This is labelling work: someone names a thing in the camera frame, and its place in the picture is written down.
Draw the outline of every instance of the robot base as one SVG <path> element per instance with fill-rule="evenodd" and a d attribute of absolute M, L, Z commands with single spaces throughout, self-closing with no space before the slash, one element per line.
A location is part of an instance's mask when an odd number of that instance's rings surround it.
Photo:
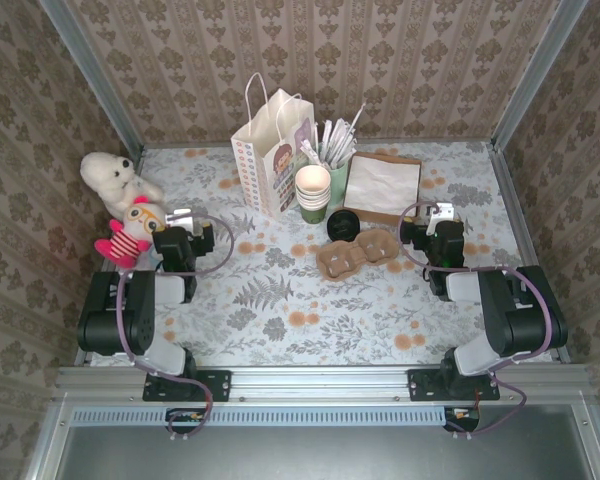
<path fill-rule="evenodd" d="M 412 402 L 462 400 L 499 400 L 498 386 L 488 375 L 465 377 L 458 372 L 454 358 L 455 348 L 449 350 L 440 368 L 413 368 L 407 372 L 409 395 Z"/>
<path fill-rule="evenodd" d="M 230 370 L 197 370 L 193 355 L 185 350 L 184 378 L 193 378 L 206 385 L 214 402 L 226 402 L 231 393 Z M 204 392 L 189 383 L 176 383 L 161 377 L 147 375 L 142 391 L 145 402 L 204 402 Z"/>

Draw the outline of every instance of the white teddy bear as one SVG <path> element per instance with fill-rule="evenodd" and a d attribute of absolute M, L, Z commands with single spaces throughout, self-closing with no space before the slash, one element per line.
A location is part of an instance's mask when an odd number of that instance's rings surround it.
<path fill-rule="evenodd" d="M 125 210 L 137 197 L 145 196 L 151 203 L 164 200 L 160 187 L 136 175 L 131 160 L 124 157 L 104 152 L 90 153 L 82 159 L 80 175 L 118 220 L 122 220 Z"/>

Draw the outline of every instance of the stacked paper cups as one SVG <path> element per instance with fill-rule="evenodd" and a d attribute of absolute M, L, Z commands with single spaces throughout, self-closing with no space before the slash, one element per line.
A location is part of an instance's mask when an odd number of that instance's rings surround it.
<path fill-rule="evenodd" d="M 302 218 L 307 223 L 324 220 L 331 198 L 331 176 L 319 165 L 308 165 L 296 173 L 296 198 Z"/>

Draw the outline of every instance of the pen holder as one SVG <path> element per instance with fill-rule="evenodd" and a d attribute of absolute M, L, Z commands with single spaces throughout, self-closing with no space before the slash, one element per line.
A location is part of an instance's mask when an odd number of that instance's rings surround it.
<path fill-rule="evenodd" d="M 331 200 L 329 200 L 330 207 L 342 204 L 342 201 L 344 200 L 344 192 L 347 189 L 347 175 L 349 173 L 350 163 L 351 160 L 336 170 L 329 170 L 329 175 L 331 175 Z"/>

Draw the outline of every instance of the green cup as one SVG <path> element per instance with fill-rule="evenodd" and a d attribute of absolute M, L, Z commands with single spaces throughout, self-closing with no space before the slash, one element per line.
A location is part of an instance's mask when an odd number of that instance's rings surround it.
<path fill-rule="evenodd" d="M 349 160 L 346 164 L 336 170 L 329 170 L 331 176 L 331 200 L 329 206 L 340 205 L 344 200 L 344 192 L 347 189 L 347 174 L 349 172 Z"/>
<path fill-rule="evenodd" d="M 302 215 L 302 219 L 305 222 L 310 223 L 312 225 L 320 223 L 322 220 L 324 220 L 324 216 L 326 215 L 326 213 L 327 204 L 325 204 L 324 207 L 320 207 L 319 210 L 307 210 L 302 205 L 300 205 L 300 214 Z"/>

